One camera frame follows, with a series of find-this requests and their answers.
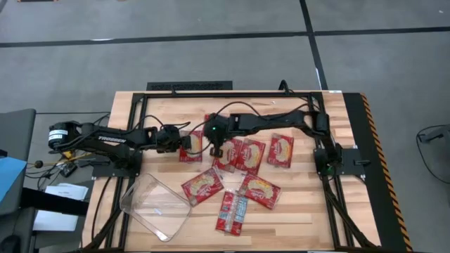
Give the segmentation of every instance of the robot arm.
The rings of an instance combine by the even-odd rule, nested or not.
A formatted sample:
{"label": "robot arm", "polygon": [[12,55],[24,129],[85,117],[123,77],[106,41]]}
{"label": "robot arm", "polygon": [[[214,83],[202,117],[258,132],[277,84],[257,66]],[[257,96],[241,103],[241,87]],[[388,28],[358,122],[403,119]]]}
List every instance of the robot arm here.
{"label": "robot arm", "polygon": [[[305,116],[311,116],[312,126],[305,122]],[[231,114],[230,117],[211,114],[210,120],[205,123],[204,135],[213,144],[210,154],[221,157],[220,147],[225,141],[236,136],[248,136],[265,129],[279,129],[295,127],[306,135],[317,138],[325,150],[323,163],[335,166],[342,161],[342,148],[335,143],[330,132],[330,117],[323,112],[294,112],[275,115],[254,115],[248,113]]]}
{"label": "robot arm", "polygon": [[[126,166],[130,160],[130,148],[134,152],[152,149],[158,153],[172,153],[181,145],[186,149],[191,147],[190,138],[180,137],[174,125],[164,125],[161,130],[148,127],[127,131],[71,121],[54,124],[49,130],[51,153],[84,150],[109,157],[112,162],[122,162],[120,166]],[[111,145],[104,141],[119,144]]]}

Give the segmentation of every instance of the white sticker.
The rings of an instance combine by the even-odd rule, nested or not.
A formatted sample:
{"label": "white sticker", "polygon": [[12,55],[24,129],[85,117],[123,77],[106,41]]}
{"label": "white sticker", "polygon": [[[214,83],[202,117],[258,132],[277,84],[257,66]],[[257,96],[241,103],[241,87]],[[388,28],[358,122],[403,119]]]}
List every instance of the white sticker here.
{"label": "white sticker", "polygon": [[153,208],[153,210],[155,210],[155,213],[162,215],[162,212],[158,208]]}
{"label": "white sticker", "polygon": [[55,139],[55,138],[63,138],[62,134],[54,134],[49,136],[49,141]]}
{"label": "white sticker", "polygon": [[53,130],[53,131],[50,131],[49,136],[50,136],[50,135],[54,135],[54,134],[64,134],[64,135],[67,135],[68,132],[67,132],[66,130]]}

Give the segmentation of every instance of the white paper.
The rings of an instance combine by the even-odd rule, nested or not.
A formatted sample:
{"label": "white paper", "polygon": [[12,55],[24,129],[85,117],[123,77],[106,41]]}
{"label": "white paper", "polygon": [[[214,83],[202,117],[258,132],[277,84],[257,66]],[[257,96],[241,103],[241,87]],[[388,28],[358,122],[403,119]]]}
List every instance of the white paper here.
{"label": "white paper", "polygon": [[[74,200],[83,200],[88,188],[75,186],[69,183],[60,183],[58,186],[47,186],[45,192]],[[74,231],[78,216],[39,210],[34,220],[34,231]]]}

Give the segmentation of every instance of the yellow and black hazard tape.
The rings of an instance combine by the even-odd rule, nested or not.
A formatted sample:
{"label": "yellow and black hazard tape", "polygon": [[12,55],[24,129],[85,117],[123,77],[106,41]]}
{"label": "yellow and black hazard tape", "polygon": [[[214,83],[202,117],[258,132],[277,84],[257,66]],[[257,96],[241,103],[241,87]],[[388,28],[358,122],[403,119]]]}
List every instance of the yellow and black hazard tape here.
{"label": "yellow and black hazard tape", "polygon": [[403,216],[401,215],[399,201],[397,199],[397,195],[395,194],[394,186],[392,185],[392,179],[389,174],[389,170],[387,169],[385,155],[383,154],[383,149],[381,148],[380,139],[378,138],[378,135],[377,135],[377,129],[375,127],[375,122],[373,121],[373,118],[372,118],[371,109],[368,105],[366,95],[361,94],[361,97],[363,98],[363,104],[364,104],[364,107],[366,108],[367,120],[371,127],[373,140],[375,141],[375,145],[377,147],[378,157],[380,158],[381,167],[385,174],[386,184],[387,184],[387,187],[389,188],[389,192],[390,192],[391,199],[392,199],[392,204],[394,205],[394,209],[395,209],[395,214],[397,215],[397,219],[399,220],[400,230],[401,230],[401,233],[403,234],[403,239],[406,244],[406,250],[409,252],[412,252],[413,247],[411,246],[411,241],[409,240],[408,231],[406,230],[406,225],[403,220]]}

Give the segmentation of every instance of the red and white packaging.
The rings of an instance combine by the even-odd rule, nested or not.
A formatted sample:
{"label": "red and white packaging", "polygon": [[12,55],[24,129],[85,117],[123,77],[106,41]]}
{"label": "red and white packaging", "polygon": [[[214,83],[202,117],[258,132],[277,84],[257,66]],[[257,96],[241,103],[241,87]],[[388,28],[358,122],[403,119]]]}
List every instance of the red and white packaging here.
{"label": "red and white packaging", "polygon": [[217,218],[216,229],[232,235],[240,235],[247,211],[247,202],[246,197],[226,191]]}
{"label": "red and white packaging", "polygon": [[212,166],[233,173],[242,143],[243,142],[241,140],[235,138],[230,141],[226,141],[221,147],[224,152],[222,157],[214,158],[214,160],[212,160]]}
{"label": "red and white packaging", "polygon": [[181,185],[192,207],[224,188],[215,169],[211,168]]}
{"label": "red and white packaging", "polygon": [[273,134],[267,163],[277,167],[290,168],[293,158],[294,138]]}
{"label": "red and white packaging", "polygon": [[236,160],[236,169],[258,175],[265,147],[265,143],[246,138]]}
{"label": "red and white packaging", "polygon": [[[182,136],[186,136],[189,134],[189,131],[181,131],[180,134]],[[203,132],[202,131],[193,131],[190,135],[191,137],[191,149],[187,150],[190,153],[196,153],[200,152],[203,148],[202,145],[202,139],[203,139]],[[189,154],[184,150],[182,147],[180,148],[180,162],[202,162],[203,156],[202,153],[199,154]]]}
{"label": "red and white packaging", "polygon": [[247,174],[238,194],[273,209],[281,195],[281,188],[258,176]]}

